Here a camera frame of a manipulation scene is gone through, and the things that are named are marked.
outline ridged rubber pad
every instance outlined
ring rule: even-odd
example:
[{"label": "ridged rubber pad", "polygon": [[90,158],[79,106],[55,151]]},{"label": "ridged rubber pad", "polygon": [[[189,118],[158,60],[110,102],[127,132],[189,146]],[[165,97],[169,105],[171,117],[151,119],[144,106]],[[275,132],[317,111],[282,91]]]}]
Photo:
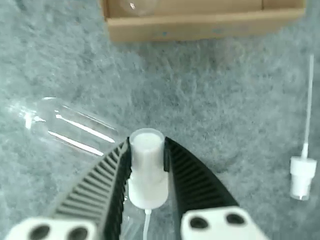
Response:
[{"label": "ridged rubber pad", "polygon": [[121,233],[126,181],[131,173],[129,139],[121,143],[72,186],[50,212],[54,219],[90,220],[108,240]]},{"label": "ridged rubber pad", "polygon": [[180,227],[184,213],[189,210],[238,206],[220,180],[191,152],[171,140],[165,139],[165,159],[169,163],[170,193],[176,239],[181,239]]}]

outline gray carpet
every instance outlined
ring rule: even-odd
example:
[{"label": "gray carpet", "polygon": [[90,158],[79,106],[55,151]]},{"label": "gray carpet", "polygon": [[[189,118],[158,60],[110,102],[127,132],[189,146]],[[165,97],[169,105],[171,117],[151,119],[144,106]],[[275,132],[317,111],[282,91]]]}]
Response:
[{"label": "gray carpet", "polygon": [[7,111],[56,96],[130,130],[153,127],[198,156],[268,237],[320,239],[320,174],[289,197],[316,56],[310,156],[320,159],[320,1],[260,37],[115,45],[95,0],[0,1],[0,238],[41,214],[89,164],[51,151]]}]

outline cardboard box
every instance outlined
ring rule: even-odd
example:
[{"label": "cardboard box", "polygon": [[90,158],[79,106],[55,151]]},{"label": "cardboard box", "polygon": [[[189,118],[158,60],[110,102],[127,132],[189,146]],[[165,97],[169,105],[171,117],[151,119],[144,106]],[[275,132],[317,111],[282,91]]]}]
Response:
[{"label": "cardboard box", "polygon": [[114,42],[264,34],[300,18],[306,9],[306,0],[159,0],[153,15],[132,16],[119,0],[100,3]]}]

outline mounting hole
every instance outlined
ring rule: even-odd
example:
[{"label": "mounting hole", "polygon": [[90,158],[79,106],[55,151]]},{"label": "mounting hole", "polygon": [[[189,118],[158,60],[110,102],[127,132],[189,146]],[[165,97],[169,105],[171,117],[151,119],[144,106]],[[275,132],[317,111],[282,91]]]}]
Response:
[{"label": "mounting hole", "polygon": [[227,215],[226,220],[229,224],[233,224],[233,225],[245,224],[244,218],[236,213],[231,213],[231,214]]},{"label": "mounting hole", "polygon": [[87,235],[87,229],[84,227],[77,227],[69,233],[67,240],[85,240]]},{"label": "mounting hole", "polygon": [[48,225],[40,225],[35,227],[30,233],[30,240],[42,240],[48,236],[50,232],[50,227]]},{"label": "mounting hole", "polygon": [[209,225],[205,219],[203,219],[202,217],[196,216],[190,220],[190,226],[193,229],[206,229]]}]

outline spray nozzle cap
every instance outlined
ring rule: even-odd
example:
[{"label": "spray nozzle cap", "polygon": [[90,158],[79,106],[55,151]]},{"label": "spray nozzle cap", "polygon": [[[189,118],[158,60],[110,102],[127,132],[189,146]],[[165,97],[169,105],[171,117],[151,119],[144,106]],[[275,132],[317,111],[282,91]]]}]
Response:
[{"label": "spray nozzle cap", "polygon": [[290,173],[292,179],[290,195],[292,198],[302,201],[309,199],[310,185],[316,174],[316,167],[316,160],[297,156],[291,158]]}]

